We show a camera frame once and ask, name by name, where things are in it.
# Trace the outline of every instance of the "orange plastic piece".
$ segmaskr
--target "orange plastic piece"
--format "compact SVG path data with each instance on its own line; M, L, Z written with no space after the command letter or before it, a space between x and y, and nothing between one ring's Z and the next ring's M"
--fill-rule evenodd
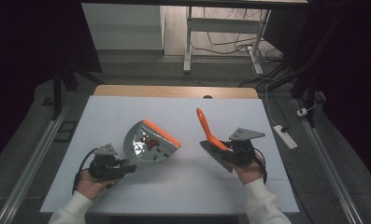
M209 143L211 143L212 145L214 145L216 147L219 147L221 150L229 150L228 147L226 147L217 137L212 135L212 133L211 133L209 127L208 127L208 123L207 123L205 115L203 114L202 109L197 108L196 109L196 114L197 114L197 117L200 120L200 124L202 124L203 130L205 131L207 141Z
M167 139L168 141L170 141L171 143L173 143L176 147L181 147L181 143L179 140L175 139L173 136L171 136L170 134L168 134L167 132L163 131L163 129L159 128L156 124L152 123L150 120L148 119L144 119L142 120L145 124L147 124L148 126L150 126L154 131L156 131L157 133L159 133L161 136L163 136L165 139Z

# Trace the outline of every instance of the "white tabletop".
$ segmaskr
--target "white tabletop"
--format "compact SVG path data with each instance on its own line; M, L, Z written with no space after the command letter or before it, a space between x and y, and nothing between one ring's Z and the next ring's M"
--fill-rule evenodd
M166 162L138 169L105 190L89 212L169 216L245 213L244 192L236 174L228 173L199 145L206 137L196 116L197 107L203 109L212 133L221 140L228 141L238 127L266 134L252 140L266 158L266 185L278 195L283 212L298 212L261 100L120 96L91 96L40 211L51 213L68 202L75 173L90 150L111 143L123 159L124 136L134 124L149 119L177 138L182 147Z

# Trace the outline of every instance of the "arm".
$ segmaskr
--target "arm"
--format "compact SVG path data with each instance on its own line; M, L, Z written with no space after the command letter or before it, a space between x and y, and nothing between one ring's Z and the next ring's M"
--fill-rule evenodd
M248 167L230 165L243 183L247 199L245 208L250 224L291 224L280 212L276 195L269 192L264 185L261 169L255 161Z
M99 182L93 179L89 171L84 170L80 174L77 190L64 207L58 209L50 218L51 224L83 224L87 210L93 204L93 200L104 190L107 185L115 181Z

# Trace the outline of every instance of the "gray floor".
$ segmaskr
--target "gray floor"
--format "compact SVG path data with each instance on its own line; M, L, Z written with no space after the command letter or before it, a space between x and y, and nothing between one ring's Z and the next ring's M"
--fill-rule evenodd
M160 55L100 55L104 74L97 77L109 84L128 85L179 85L179 86L217 86L237 87L241 82L255 79L248 58L195 58L193 70L189 75L182 73L182 59L163 57ZM273 64L264 64L268 72ZM72 125L78 122L88 97L93 94L96 85L84 77L78 76L79 88L75 92L63 90L65 100L73 97L73 103L64 117L64 123ZM243 87L255 87L260 81L245 84ZM292 180L300 213L287 214L293 223L349 223L338 197L331 187L316 151L307 138L302 125L303 121L296 117L293 99L289 95L290 87L283 86L275 90L278 104L268 94L271 117L275 123L283 124L285 120L279 113L281 108L291 128L288 133L299 145L296 150L288 150L277 139L279 153ZM259 93L266 104L264 92ZM12 191L21 171L24 169L31 154L36 148L42 133L50 122L52 106L52 83L47 82L36 89L36 98L21 127L8 143L0 156L0 209L7 196ZM329 122L321 111L322 100L316 106L316 130L335 163L343 182L355 202L364 223L371 223L371 175L352 150L350 145ZM40 214L39 208L47 195L50 184L60 166L61 159L69 145L65 139L71 133L57 133L34 181L21 203L13 223L47 223L50 215ZM188 217L178 217L178 221L189 221ZM126 223L173 222L172 219L154 217L145 221L144 217L116 217L111 223L122 221ZM246 223L244 217L227 219L227 223ZM216 219L196 219L193 222L217 223ZM88 223L109 223L109 217L87 216Z

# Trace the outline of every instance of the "white sleeve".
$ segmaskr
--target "white sleeve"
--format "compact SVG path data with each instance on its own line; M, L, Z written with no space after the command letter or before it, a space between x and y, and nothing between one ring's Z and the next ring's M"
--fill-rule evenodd
M245 204L250 224L291 224L280 212L275 194L267 190L262 179L257 179L243 186L246 191Z
M60 208L50 218L52 224L84 224L85 215L93 201L83 194L75 191L71 200L64 207Z

